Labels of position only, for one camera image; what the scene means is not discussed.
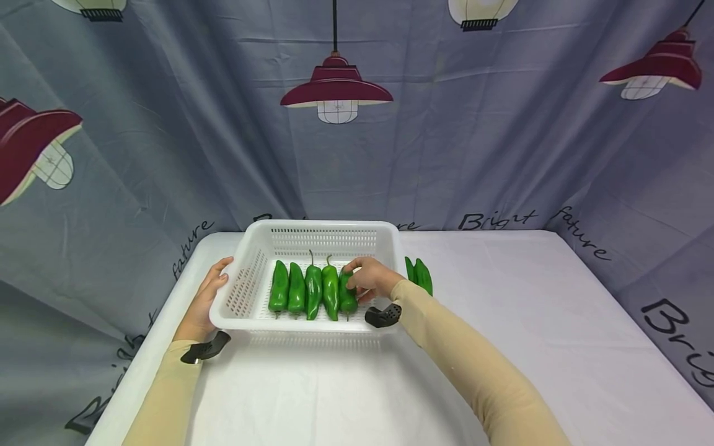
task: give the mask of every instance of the white tablecloth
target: white tablecloth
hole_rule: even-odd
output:
[[[198,284],[241,236],[199,243],[87,445],[121,443]],[[435,297],[533,381],[574,445],[714,444],[714,414],[555,234],[415,232],[402,242],[429,267]],[[409,342],[236,336],[206,363],[187,443],[484,444]]]

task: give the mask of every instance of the hand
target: hand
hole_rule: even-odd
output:
[[[347,288],[357,288],[359,300],[370,300],[378,295],[391,298],[392,289],[404,277],[382,265],[379,260],[372,257],[357,257],[345,265],[345,272],[349,273],[356,268],[355,272],[347,282]]]
[[[203,343],[206,341],[206,337],[216,329],[208,319],[208,310],[211,309],[218,289],[228,282],[228,274],[221,274],[221,271],[232,261],[232,257],[226,257],[208,270],[208,274],[203,279],[201,286],[198,287],[198,292],[188,306],[183,320],[178,324],[174,340],[195,340],[198,343]]]

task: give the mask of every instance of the fabric backdrop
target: fabric backdrop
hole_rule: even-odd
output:
[[[2,442],[81,444],[198,241],[261,218],[557,231],[714,404],[714,1],[700,84],[649,65],[639,100],[600,79],[699,0],[463,1],[339,0],[393,99],[341,125],[281,105],[329,0],[0,2]]]

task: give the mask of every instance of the green chili pepper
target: green chili pepper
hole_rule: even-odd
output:
[[[416,284],[424,288],[429,295],[434,295],[434,290],[431,285],[431,274],[420,258],[416,259],[416,263],[414,264],[414,275],[416,276]]]
[[[281,261],[275,262],[275,271],[273,271],[273,287],[270,290],[270,300],[268,301],[268,309],[275,313],[275,318],[278,314],[284,311],[288,305],[288,268]]]
[[[337,268],[330,265],[330,257],[327,256],[327,266],[322,268],[322,300],[325,303],[327,316],[332,320],[337,320],[337,310],[340,306],[340,300],[337,294],[340,280],[337,277]]]
[[[305,284],[308,289],[307,313],[308,320],[315,320],[322,303],[322,270],[315,266],[315,258],[310,249],[312,264],[305,271]]]
[[[305,311],[305,279],[303,279],[303,271],[295,262],[290,263],[288,311],[294,315],[298,315]]]
[[[416,277],[414,277],[414,265],[411,264],[409,257],[405,257],[404,261],[406,262],[406,278],[409,279],[410,282],[416,283]]]
[[[352,272],[346,273],[345,268],[340,270],[340,311],[347,315],[347,320],[350,320],[350,314],[357,311],[357,299],[355,294],[357,290],[347,288],[347,281],[352,277]]]

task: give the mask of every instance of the white plastic basket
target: white plastic basket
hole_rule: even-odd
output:
[[[381,332],[365,322],[370,305],[383,309],[388,302],[361,303],[347,321],[342,313],[338,321],[328,319],[321,305],[315,320],[305,314],[297,318],[282,312],[276,319],[268,310],[273,270],[277,260],[290,269],[295,262],[303,270],[310,265],[330,264],[339,271],[355,257],[374,257],[406,277],[404,254],[399,232],[391,223],[381,221],[262,220],[248,227],[238,245],[232,264],[225,270],[229,282],[218,291],[211,306],[211,322],[224,330],[300,331],[300,332]]]

